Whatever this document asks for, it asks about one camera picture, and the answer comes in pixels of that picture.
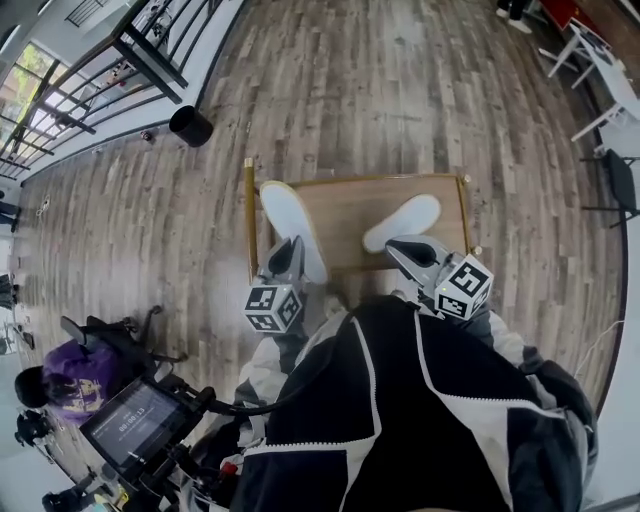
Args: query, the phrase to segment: wooden floor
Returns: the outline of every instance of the wooden floor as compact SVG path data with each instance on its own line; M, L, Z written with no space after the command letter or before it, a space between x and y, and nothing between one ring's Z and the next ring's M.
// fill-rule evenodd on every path
M575 371L617 320L621 234L607 229L615 214L580 210L603 184L579 161L592 136L569 139L594 114L568 72L546 79L537 47L559 45L547 30L509 29L489 0L247 0L205 94L208 144L131 136L26 183L17 316L37 350L25 363L67 339L60 315L115 320L162 304L159 344L191 356L180 375L229 398L257 341L241 311L242 161L252 156L260 180L470 175L493 307ZM376 290L370 277L349 283L353 300ZM579 375L594 403L614 336ZM62 466L80 476L93 455L74 429L59 437Z

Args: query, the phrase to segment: black trash can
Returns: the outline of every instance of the black trash can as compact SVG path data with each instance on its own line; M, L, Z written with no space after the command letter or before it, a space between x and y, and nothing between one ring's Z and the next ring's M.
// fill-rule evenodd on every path
M175 111L169 129L192 148L202 146L213 133L213 125L191 105Z

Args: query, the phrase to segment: red object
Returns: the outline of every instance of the red object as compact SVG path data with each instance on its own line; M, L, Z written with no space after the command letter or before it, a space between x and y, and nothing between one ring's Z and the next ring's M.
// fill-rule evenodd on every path
M235 464L231 464L231 462L225 462L222 468L220 469L220 473L223 475L235 475L238 472L238 466Z
M561 31L566 30L574 19L604 40L595 23L573 0L540 0L540 4Z

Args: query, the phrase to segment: gray sleeve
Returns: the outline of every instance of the gray sleeve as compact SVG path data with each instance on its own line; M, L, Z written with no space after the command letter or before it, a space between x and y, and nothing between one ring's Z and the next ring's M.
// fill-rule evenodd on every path
M596 415L580 384L560 365L543 359L536 347L526 345L486 304L470 320L451 321L522 371L544 408L565 411L567 427L582 461L586 488L598 456L598 435Z

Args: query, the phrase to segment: black and white jacket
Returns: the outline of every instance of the black and white jacket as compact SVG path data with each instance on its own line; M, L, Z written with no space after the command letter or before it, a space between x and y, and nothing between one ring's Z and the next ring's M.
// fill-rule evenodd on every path
M576 381L488 310L456 324L381 297L263 340L241 382L244 403L304 391L238 425L234 512L577 512L597 454Z

